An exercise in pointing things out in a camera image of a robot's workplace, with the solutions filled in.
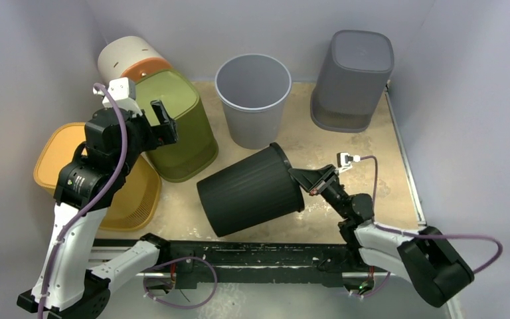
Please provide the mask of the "grey bin with black liner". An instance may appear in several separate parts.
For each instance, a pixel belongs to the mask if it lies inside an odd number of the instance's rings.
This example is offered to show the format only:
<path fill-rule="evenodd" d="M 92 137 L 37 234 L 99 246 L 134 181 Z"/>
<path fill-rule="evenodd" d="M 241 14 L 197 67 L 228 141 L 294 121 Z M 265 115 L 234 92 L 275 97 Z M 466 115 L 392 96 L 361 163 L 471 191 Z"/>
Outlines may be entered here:
<path fill-rule="evenodd" d="M 218 69 L 214 87 L 237 145 L 257 150 L 276 140 L 292 90 L 283 63 L 265 54 L 236 56 Z"/>

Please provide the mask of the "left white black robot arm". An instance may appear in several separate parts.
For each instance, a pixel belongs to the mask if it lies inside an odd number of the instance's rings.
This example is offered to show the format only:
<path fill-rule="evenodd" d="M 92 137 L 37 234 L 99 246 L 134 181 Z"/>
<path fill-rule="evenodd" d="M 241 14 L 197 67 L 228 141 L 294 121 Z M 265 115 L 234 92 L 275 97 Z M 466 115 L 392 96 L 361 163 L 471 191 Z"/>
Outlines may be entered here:
<path fill-rule="evenodd" d="M 171 265 L 170 244 L 153 234 L 111 261 L 90 268 L 98 228 L 114 195 L 141 154 L 177 141 L 163 103 L 151 101 L 158 124 L 143 112 L 103 108 L 84 127 L 85 139 L 59 175 L 54 190 L 54 228 L 37 283 L 17 305 L 40 318 L 96 318 L 110 296 L 137 273 Z"/>

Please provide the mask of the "black ribbed bin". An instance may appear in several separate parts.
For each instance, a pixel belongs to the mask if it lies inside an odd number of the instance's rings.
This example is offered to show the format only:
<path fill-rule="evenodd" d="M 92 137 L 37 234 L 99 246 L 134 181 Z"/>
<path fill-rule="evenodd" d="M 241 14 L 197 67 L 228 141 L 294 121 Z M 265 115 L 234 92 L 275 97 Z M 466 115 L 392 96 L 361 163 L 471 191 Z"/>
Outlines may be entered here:
<path fill-rule="evenodd" d="M 292 165 L 276 142 L 197 183 L 201 205 L 217 237 L 284 215 L 305 203 Z"/>

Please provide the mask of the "green mesh basket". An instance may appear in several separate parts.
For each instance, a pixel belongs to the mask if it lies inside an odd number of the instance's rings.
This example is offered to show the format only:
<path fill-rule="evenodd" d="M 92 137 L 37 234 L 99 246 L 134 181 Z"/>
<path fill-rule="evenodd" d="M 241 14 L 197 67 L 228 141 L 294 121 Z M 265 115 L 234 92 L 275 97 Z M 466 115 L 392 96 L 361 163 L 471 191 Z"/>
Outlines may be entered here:
<path fill-rule="evenodd" d="M 177 123 L 177 143 L 146 153 L 164 180 L 186 181 L 216 159 L 218 144 L 201 96 L 186 77 L 176 70 L 160 70 L 139 80 L 136 92 L 136 101 L 148 120 L 155 120 L 151 102 L 160 100 Z"/>

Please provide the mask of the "grey mesh basket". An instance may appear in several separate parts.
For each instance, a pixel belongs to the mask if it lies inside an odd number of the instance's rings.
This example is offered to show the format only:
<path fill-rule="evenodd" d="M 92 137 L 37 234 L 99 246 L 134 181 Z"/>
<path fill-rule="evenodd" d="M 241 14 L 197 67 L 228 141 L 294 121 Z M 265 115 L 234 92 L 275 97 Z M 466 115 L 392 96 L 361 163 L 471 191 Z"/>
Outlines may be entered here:
<path fill-rule="evenodd" d="M 311 93 L 313 123 L 333 132 L 366 130 L 393 68 L 394 51 L 385 35 L 359 30 L 336 32 Z"/>

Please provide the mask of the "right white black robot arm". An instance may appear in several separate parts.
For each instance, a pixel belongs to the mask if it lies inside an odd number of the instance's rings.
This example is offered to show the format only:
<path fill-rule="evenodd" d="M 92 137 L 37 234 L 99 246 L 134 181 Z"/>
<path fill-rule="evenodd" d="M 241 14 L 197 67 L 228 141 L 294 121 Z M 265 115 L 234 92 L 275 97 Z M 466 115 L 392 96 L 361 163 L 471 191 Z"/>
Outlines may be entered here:
<path fill-rule="evenodd" d="M 290 168 L 289 174 L 310 195 L 320 195 L 341 216 L 339 232 L 347 244 L 347 264 L 354 270 L 376 266 L 407 280 L 430 306 L 441 307 L 470 285 L 473 270 L 435 227 L 418 233 L 388 232 L 374 222 L 373 198 L 349 195 L 333 165 Z"/>

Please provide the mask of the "yellow mesh basket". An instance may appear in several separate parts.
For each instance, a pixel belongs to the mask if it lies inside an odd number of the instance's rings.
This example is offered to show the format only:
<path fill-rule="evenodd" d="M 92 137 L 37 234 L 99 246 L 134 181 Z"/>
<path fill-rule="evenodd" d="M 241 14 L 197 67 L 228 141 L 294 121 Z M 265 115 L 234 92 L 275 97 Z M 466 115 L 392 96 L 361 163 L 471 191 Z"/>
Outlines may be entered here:
<path fill-rule="evenodd" d="M 53 195 L 60 170 L 71 162 L 76 147 L 85 140 L 84 123 L 59 127 L 43 148 L 34 172 L 34 181 Z M 100 228 L 106 231 L 136 231 L 153 218 L 162 181 L 143 156 L 139 156 L 125 185 L 115 194 Z"/>

